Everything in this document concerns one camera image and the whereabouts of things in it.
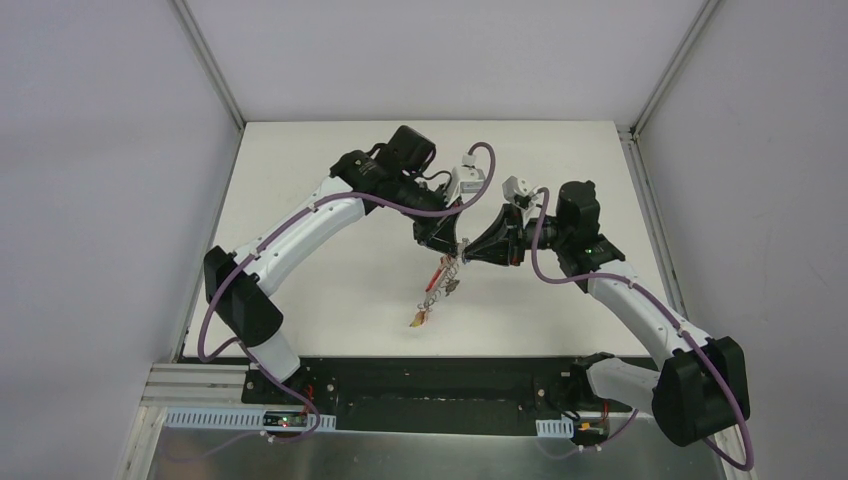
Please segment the key organizer with red handle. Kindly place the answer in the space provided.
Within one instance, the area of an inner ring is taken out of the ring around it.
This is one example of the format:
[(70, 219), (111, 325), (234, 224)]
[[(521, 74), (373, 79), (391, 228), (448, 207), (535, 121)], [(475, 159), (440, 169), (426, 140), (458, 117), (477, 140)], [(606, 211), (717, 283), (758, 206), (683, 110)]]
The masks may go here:
[(461, 282), (458, 278), (461, 266), (462, 259), (459, 256), (441, 257), (439, 266), (425, 288), (424, 299), (417, 305), (414, 318), (409, 324), (410, 328), (418, 328), (426, 324), (434, 305), (455, 292)]

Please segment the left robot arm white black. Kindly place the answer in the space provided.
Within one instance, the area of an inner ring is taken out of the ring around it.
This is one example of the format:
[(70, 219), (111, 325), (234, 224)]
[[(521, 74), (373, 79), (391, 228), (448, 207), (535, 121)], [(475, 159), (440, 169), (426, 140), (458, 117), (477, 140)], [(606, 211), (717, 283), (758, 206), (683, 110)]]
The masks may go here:
[(418, 244), (456, 253), (455, 211), (479, 191), (484, 177), (465, 157), (446, 182), (431, 188), (424, 173), (435, 153), (432, 141), (402, 125), (386, 143), (343, 154), (310, 196), (266, 233), (231, 252), (216, 246), (206, 253), (205, 316), (220, 318), (252, 361), (270, 373), (266, 389), (279, 403), (297, 402), (305, 378), (282, 331), (284, 315), (271, 297), (321, 245), (390, 203), (412, 219)]

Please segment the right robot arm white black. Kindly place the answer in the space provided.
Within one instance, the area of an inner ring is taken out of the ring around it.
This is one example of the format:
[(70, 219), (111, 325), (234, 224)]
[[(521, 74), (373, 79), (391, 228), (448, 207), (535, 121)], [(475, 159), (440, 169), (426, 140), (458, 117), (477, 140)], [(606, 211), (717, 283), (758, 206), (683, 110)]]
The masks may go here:
[(732, 338), (715, 338), (656, 297), (625, 255), (600, 231), (600, 203), (591, 181), (563, 184), (554, 196), (529, 192), (510, 178), (505, 204), (493, 224), (465, 247), (466, 261), (518, 266), (556, 255), (562, 284), (575, 284), (611, 311), (643, 345), (655, 369), (612, 354), (578, 362), (567, 384), (569, 400), (583, 410), (612, 400), (656, 420), (675, 445), (688, 446), (750, 417), (745, 357)]

